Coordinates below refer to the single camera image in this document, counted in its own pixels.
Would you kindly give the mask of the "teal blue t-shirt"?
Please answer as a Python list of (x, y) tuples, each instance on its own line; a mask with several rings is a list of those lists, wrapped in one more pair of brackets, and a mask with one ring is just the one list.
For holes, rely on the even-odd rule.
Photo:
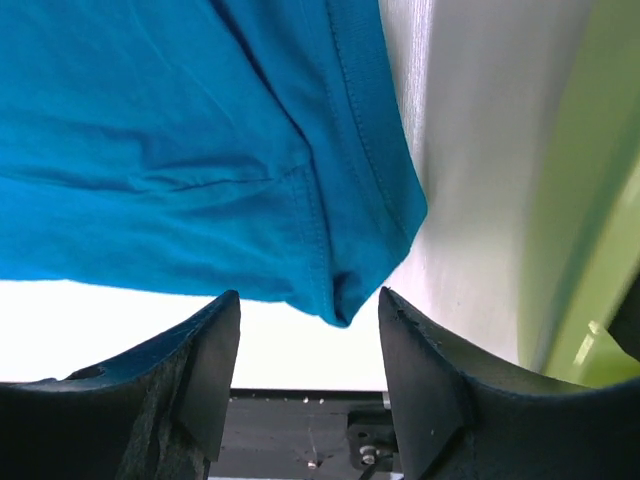
[(427, 203), (374, 1), (5, 1), (1, 275), (345, 327)]

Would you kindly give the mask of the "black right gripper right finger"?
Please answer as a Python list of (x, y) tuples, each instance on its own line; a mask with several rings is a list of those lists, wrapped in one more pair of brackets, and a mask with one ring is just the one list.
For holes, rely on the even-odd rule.
[(635, 479), (639, 383), (599, 389), (511, 364), (379, 294), (394, 430), (408, 479)]

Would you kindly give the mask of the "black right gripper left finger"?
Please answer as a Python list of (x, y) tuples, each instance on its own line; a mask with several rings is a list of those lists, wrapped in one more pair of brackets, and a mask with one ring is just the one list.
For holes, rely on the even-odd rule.
[(4, 479), (205, 479), (240, 339), (227, 291), (186, 321), (63, 380), (1, 386)]

